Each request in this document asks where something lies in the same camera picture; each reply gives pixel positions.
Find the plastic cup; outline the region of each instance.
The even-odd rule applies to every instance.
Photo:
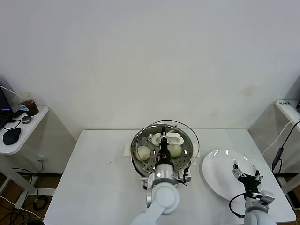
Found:
[[[14,96],[13,102],[17,103],[24,112],[29,116],[34,116],[38,113],[38,108],[34,102],[30,92],[22,92]]]

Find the power outlet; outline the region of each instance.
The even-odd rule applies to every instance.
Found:
[[[37,155],[36,158],[37,158],[38,162],[41,162],[41,163],[48,162],[48,159],[46,158],[46,156]]]

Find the white plate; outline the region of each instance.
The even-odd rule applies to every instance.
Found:
[[[218,195],[229,201],[245,192],[244,185],[232,173],[234,160],[237,161],[239,169],[243,173],[254,175],[253,164],[250,159],[228,149],[212,151],[205,156],[202,164],[203,175],[208,185]],[[236,198],[234,202],[244,203],[245,200],[241,196]]]

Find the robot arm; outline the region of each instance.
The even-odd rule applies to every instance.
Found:
[[[276,223],[268,214],[269,204],[275,200],[273,193],[268,191],[258,191],[257,186],[261,184],[263,176],[253,166],[254,176],[243,173],[236,160],[233,164],[233,174],[245,187],[245,215],[244,225],[275,225]]]
[[[174,165],[168,150],[169,142],[163,127],[160,140],[160,151],[156,157],[155,173],[148,177],[146,202],[148,209],[140,213],[131,225],[155,225],[161,215],[175,212],[179,204],[179,194],[174,184]]]
[[[174,185],[162,182],[152,190],[152,203],[147,211],[139,214],[131,225],[155,225],[164,214],[172,214],[179,204],[179,194]]]

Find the black mouse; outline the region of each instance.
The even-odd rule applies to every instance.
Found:
[[[31,119],[31,116],[24,116],[21,121],[23,124],[27,124],[31,122]]]
[[[3,135],[3,143],[6,145],[14,144],[19,140],[21,128],[9,130]]]

